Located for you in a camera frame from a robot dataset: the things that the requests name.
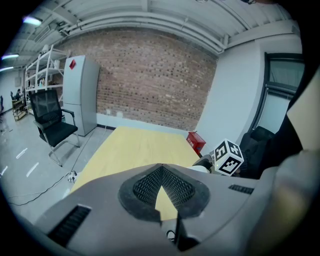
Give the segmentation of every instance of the ceiling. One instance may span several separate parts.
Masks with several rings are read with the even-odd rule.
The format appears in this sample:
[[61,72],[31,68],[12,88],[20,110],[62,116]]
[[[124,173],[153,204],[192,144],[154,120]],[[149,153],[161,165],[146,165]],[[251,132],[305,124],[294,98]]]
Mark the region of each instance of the ceiling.
[[48,0],[30,14],[41,19],[23,24],[2,67],[21,68],[35,59],[45,44],[113,27],[156,29],[186,38],[219,55],[225,49],[272,35],[299,31],[278,4],[246,4],[240,0]]

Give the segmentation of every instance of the red box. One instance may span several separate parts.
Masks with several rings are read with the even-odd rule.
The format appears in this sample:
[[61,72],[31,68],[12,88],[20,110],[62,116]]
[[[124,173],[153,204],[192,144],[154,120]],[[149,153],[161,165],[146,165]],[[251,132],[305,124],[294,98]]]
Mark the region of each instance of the red box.
[[186,141],[191,145],[193,150],[199,155],[206,142],[197,134],[196,131],[189,131]]

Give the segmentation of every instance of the wall outlet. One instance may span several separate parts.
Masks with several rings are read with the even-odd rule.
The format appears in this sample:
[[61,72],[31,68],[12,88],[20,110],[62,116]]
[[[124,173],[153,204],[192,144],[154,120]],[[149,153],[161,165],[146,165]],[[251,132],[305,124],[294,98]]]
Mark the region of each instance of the wall outlet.
[[118,112],[116,113],[116,117],[117,117],[117,118],[123,118],[123,117],[124,117],[124,113],[122,113],[121,111],[118,111]]

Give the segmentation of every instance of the white floor marking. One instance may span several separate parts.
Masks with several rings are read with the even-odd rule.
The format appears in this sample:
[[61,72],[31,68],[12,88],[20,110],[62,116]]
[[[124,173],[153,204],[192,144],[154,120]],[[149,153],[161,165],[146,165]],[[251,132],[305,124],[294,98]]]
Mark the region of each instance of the white floor marking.
[[26,147],[24,150],[22,150],[15,158],[19,159],[19,157],[21,157],[27,150],[28,148]]
[[21,155],[19,155],[19,157],[17,159],[19,159],[24,153],[26,153],[26,151],[23,151],[23,153]]
[[37,162],[29,171],[28,173],[26,174],[26,177],[28,178],[29,175],[33,172],[34,169],[36,169],[36,167],[38,166],[39,162]]
[[70,193],[70,188],[68,188],[68,189],[64,192],[62,199],[64,199],[69,193]]
[[2,172],[1,172],[1,175],[4,175],[4,173],[5,173],[5,171],[8,169],[8,166],[6,166],[3,170],[2,170]]

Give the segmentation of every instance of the ceiling light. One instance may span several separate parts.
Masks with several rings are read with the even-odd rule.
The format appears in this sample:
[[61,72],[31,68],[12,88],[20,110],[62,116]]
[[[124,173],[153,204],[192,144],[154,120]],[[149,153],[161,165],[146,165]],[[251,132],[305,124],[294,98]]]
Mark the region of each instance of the ceiling light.
[[8,54],[8,55],[4,55],[1,57],[1,60],[5,60],[5,59],[11,59],[11,58],[18,58],[19,54]]
[[30,16],[26,16],[23,18],[23,23],[28,23],[28,24],[32,24],[35,26],[40,26],[42,21],[38,18],[34,18],[34,17],[30,17]]
[[0,68],[0,72],[1,72],[1,71],[5,71],[5,70],[12,70],[13,68],[14,68],[13,66],[8,66],[8,67]]

